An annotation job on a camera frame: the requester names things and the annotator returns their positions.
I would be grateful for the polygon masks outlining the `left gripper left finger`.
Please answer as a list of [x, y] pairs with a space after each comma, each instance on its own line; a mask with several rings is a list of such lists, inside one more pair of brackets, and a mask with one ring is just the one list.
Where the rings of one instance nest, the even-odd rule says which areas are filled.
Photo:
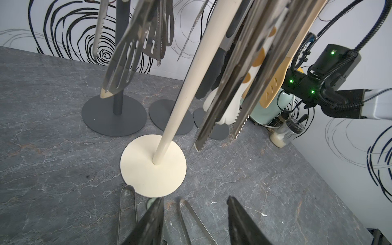
[[141, 221], [136, 225], [131, 234], [122, 245], [151, 245], [156, 226], [156, 211], [158, 198], [152, 203]]

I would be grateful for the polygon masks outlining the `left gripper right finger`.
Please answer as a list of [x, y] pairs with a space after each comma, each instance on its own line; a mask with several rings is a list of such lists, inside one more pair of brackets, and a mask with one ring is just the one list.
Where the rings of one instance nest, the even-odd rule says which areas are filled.
[[232, 245], [272, 244], [260, 231], [258, 226], [235, 197], [229, 196], [227, 205], [229, 235]]

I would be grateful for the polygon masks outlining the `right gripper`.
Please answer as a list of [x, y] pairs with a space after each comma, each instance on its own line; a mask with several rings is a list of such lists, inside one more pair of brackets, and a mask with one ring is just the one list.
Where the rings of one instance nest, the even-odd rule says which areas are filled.
[[339, 90], [360, 61], [358, 52], [329, 44], [307, 73], [289, 68], [281, 88], [301, 99], [306, 109], [319, 105], [332, 118], [364, 119], [365, 90]]

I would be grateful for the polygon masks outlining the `cream rack stand front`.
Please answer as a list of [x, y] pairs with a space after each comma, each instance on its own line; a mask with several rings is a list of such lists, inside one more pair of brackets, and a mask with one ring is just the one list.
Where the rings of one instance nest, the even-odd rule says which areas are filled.
[[120, 159], [121, 176], [137, 194], [165, 197], [183, 183], [186, 158], [173, 138], [240, 4], [239, 0], [217, 1], [164, 133], [140, 136], [125, 147]]

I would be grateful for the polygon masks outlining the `black ring tongs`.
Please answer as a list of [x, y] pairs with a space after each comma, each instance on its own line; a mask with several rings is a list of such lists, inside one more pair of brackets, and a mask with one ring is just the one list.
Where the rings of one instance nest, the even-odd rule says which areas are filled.
[[252, 5], [253, 1], [251, 0], [241, 2], [195, 94], [196, 99], [200, 100], [206, 97], [209, 91], [219, 86], [231, 54], [234, 51], [235, 43], [238, 40], [238, 31], [242, 30], [243, 21]]

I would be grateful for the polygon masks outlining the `cream tongs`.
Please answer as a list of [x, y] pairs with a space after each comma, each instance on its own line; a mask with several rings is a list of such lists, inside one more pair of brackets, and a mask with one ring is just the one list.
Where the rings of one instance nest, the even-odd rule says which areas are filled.
[[217, 122], [218, 125], [227, 124], [230, 125], [235, 122], [236, 118], [239, 114], [239, 106], [241, 99], [244, 97], [244, 92], [249, 91], [249, 87], [255, 79], [265, 56], [271, 47], [273, 40], [276, 36], [277, 30], [280, 28], [285, 16], [287, 15], [288, 8], [285, 8], [281, 15], [279, 16], [277, 22], [275, 23], [274, 27], [272, 28], [269, 36], [267, 37], [266, 41], [264, 42], [263, 47], [261, 48], [256, 60], [253, 62], [252, 66], [250, 67], [248, 73], [246, 74], [244, 80], [242, 81], [239, 89], [237, 90], [234, 98], [230, 102], [228, 108], [226, 109], [225, 113], [223, 114], [220, 121]]

